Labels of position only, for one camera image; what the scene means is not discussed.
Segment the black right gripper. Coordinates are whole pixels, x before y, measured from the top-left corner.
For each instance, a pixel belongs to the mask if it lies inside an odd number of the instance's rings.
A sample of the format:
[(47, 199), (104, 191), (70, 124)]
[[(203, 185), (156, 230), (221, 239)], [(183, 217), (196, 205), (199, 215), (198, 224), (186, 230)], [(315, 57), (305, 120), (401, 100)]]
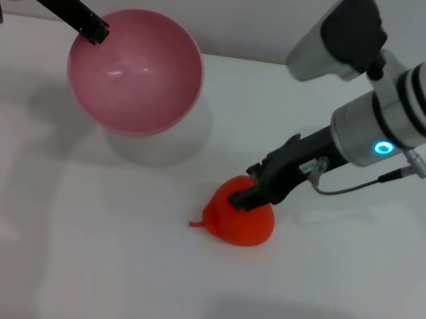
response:
[(261, 163), (251, 165), (246, 172), (256, 179), (256, 186), (230, 194), (228, 201), (234, 208), (249, 212), (268, 203), (278, 204), (307, 180), (309, 175), (301, 165), (320, 157), (328, 158), (328, 171), (347, 163), (332, 139), (330, 126), (304, 137), (296, 134)]

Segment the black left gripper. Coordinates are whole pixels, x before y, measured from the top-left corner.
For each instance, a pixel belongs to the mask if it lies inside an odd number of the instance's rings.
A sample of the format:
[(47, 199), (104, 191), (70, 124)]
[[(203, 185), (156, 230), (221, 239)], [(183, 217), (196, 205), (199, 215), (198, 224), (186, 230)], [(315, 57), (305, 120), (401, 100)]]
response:
[(91, 44), (101, 44), (109, 35), (108, 24), (79, 0), (36, 1)]

